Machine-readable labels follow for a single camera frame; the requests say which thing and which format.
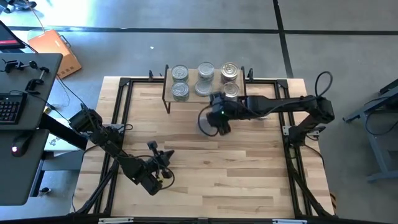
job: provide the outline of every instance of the concrete floor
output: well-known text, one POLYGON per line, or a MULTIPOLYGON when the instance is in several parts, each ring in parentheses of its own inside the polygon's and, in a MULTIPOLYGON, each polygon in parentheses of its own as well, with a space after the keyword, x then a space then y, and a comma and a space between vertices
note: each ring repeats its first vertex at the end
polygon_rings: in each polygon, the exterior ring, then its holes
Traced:
MULTIPOLYGON (((272 0, 37 2, 45 26, 277 28, 272 0)), ((285 29, 398 30, 398 2, 393 0, 279 0, 279 5, 285 29)), ((8 26, 39 26, 31 12, 1 14, 0 19, 8 26)), ((15 33, 26 40, 40 32, 15 33)), ((277 34, 62 34, 83 65, 83 70, 66 78, 65 83, 92 108, 104 76, 147 75, 149 70, 159 74, 166 63, 195 67, 205 60, 216 66, 232 61, 252 67, 255 77, 287 76, 277 34)), ((398 223, 398 179, 366 182, 365 177, 378 167, 365 130, 358 122, 344 124, 341 120, 397 78, 398 36, 286 35, 286 40, 293 75, 305 79, 308 93, 314 93, 320 72, 334 74, 332 88, 325 96, 333 103, 336 120, 322 133, 320 148, 330 190, 337 196, 337 215, 398 223)), ((66 101, 65 92, 55 83, 49 102, 66 101)), ((70 106, 61 112, 70 117, 79 107, 71 96, 70 106)), ((76 172, 47 173, 43 186, 52 188, 52 195, 30 198, 21 207, 0 207, 0 219, 68 213, 77 177, 76 172)))

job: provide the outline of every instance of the black desk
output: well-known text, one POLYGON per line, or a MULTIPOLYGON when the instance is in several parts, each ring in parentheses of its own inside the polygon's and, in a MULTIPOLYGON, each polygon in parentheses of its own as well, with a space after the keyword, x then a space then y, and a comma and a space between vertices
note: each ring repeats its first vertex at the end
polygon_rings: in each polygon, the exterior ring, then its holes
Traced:
MULTIPOLYGON (((39 97, 48 100, 62 59, 61 54, 15 53, 0 54, 0 58, 5 61, 20 60, 24 64, 34 60, 39 67, 47 67, 50 72, 44 75, 44 84, 38 86, 37 91, 40 92, 39 97)), ((27 82, 33 78, 39 78, 40 74, 40 70, 30 67, 25 68, 24 71, 13 70, 10 73, 0 73, 0 92, 24 91, 27 82)), ((44 146, 49 133, 80 149, 84 149, 86 146, 87 140, 85 138, 58 123, 49 115, 43 114, 44 107, 44 101, 28 95, 19 123, 0 125, 0 178, 2 180, 0 184, 0 205, 23 205, 26 203, 32 183, 34 180, 36 182, 36 173, 42 173, 37 172, 37 168, 43 158, 44 146), (12 141, 24 130, 35 130, 34 136, 26 154, 22 157, 14 157, 11 155, 12 141)))

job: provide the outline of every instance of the metal can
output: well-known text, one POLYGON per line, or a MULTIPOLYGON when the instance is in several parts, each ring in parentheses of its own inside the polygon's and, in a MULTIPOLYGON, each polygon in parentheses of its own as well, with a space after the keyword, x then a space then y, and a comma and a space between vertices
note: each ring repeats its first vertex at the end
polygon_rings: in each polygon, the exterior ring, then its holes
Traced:
POLYGON ((198 74, 202 80, 212 81, 214 78, 214 65, 210 62, 203 62, 198 66, 198 74))
POLYGON ((175 101, 184 102, 189 99, 189 86, 186 82, 178 81, 172 85, 172 94, 175 101))
POLYGON ((223 92, 225 93, 225 97, 228 100, 236 101, 236 99, 239 95, 239 87, 236 83, 228 82, 228 83, 224 84, 223 92))
POLYGON ((221 66, 221 81, 223 83, 235 82, 238 77, 238 66, 232 62, 227 62, 221 66))
POLYGON ((188 80, 188 68, 183 65, 176 65, 172 68, 172 77, 175 82, 188 80))
POLYGON ((195 84, 195 91, 198 96, 208 96, 213 91, 213 86, 209 81, 199 80, 195 84))

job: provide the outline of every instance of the computer mouse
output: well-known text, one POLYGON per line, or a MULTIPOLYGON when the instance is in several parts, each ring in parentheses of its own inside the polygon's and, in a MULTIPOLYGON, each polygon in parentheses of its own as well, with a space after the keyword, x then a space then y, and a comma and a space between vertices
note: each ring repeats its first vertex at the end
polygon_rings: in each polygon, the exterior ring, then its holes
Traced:
POLYGON ((11 154, 13 156, 21 157, 26 153, 33 133, 33 131, 24 131, 13 140, 11 146, 11 154))

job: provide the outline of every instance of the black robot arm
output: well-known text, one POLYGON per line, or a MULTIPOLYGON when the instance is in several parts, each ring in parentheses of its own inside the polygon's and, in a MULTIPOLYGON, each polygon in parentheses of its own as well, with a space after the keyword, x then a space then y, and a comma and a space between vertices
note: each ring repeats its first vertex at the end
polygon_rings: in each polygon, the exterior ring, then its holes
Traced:
POLYGON ((139 156, 132 156, 122 150, 122 135, 114 126, 104 127, 101 116, 92 109, 81 106, 81 111, 70 118, 70 126, 77 132, 86 134, 90 141, 101 147, 114 160, 120 163, 123 174, 135 184, 141 184, 149 194, 155 195, 162 189, 162 183, 158 180, 159 172, 162 171, 164 178, 171 178, 171 173, 166 167, 170 164, 169 159, 173 150, 163 152, 157 150, 155 141, 148 142, 148 147, 153 152, 149 160, 144 161, 139 156))
POLYGON ((223 93, 215 93, 210 95, 210 105, 212 109, 206 117, 210 126, 217 128, 220 135, 231 131, 229 120, 260 118, 276 112, 306 111, 309 115, 298 126, 289 128, 289 141, 301 146, 308 132, 318 124, 327 124, 335 118, 331 102, 322 96, 269 99, 252 95, 240 96, 232 101, 223 93))

